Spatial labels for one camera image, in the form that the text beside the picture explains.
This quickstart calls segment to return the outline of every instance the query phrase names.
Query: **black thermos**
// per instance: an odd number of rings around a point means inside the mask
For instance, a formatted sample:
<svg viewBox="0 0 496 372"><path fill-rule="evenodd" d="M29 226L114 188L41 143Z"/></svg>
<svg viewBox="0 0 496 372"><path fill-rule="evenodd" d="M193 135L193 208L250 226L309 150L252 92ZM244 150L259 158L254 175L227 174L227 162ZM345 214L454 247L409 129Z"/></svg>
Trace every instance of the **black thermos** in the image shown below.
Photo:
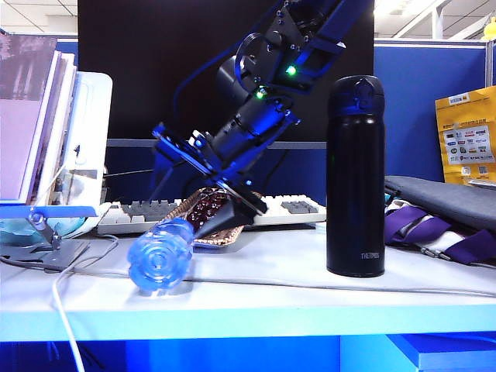
<svg viewBox="0 0 496 372"><path fill-rule="evenodd" d="M384 273L384 90L374 76L339 79L329 98L327 269Z"/></svg>

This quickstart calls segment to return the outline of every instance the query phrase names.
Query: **thermos logo text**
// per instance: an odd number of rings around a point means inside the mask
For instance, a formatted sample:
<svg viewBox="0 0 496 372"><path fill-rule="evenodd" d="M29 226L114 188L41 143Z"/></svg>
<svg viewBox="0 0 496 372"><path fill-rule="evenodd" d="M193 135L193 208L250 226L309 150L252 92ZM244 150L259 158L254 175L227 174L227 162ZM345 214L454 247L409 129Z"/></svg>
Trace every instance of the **thermos logo text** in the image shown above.
<svg viewBox="0 0 496 372"><path fill-rule="evenodd" d="M362 260L372 260L374 258L379 258L379 253L371 252L371 253L362 253Z"/></svg>

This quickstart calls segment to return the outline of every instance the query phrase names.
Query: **desk surface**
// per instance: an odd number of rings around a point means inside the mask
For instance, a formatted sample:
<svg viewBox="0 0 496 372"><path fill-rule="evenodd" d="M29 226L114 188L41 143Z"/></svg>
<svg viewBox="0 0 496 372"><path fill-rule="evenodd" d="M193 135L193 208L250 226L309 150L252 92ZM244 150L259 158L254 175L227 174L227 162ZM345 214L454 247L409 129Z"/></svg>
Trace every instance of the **desk surface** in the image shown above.
<svg viewBox="0 0 496 372"><path fill-rule="evenodd" d="M386 273L359 279L326 270L319 230L243 232L223 250L194 256L195 277L268 279L369 288L494 291L496 270L387 248ZM93 268L126 269L131 239ZM92 240L87 254L109 244ZM0 341L67 339L53 307L52 274L0 264ZM129 279L73 275L61 295L77 339L323 336L496 330L496 299L447 294L183 282L142 296Z"/></svg>

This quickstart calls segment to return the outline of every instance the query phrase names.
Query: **computer monitor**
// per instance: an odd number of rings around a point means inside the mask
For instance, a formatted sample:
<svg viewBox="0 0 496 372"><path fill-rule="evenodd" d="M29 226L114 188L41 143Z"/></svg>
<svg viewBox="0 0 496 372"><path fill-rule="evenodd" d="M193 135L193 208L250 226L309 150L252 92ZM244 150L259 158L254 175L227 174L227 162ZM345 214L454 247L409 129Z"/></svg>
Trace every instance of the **computer monitor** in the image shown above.
<svg viewBox="0 0 496 372"><path fill-rule="evenodd" d="M173 96L190 74L230 46L257 24L274 0L79 0L79 69L108 74L114 83L108 137L151 139L152 128L173 120ZM260 25L264 31L275 17ZM343 41L346 51L308 96L294 104L302 122L280 141L326 141L327 99L331 84L374 69L373 4ZM235 112L215 87L219 65L207 68L184 88L178 99L184 138L191 132L217 131Z"/></svg>

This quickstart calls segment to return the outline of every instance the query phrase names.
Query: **ceiling light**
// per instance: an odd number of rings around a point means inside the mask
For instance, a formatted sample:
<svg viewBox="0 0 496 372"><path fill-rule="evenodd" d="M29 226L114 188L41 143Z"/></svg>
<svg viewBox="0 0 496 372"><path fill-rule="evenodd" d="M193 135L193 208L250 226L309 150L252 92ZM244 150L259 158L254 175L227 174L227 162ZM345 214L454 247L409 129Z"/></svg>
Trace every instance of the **ceiling light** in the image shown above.
<svg viewBox="0 0 496 372"><path fill-rule="evenodd" d="M426 10L433 2L433 0L411 0L403 9L402 15L417 16Z"/></svg>
<svg viewBox="0 0 496 372"><path fill-rule="evenodd" d="M375 16L385 16L396 11L401 11L407 4L408 0L376 0Z"/></svg>

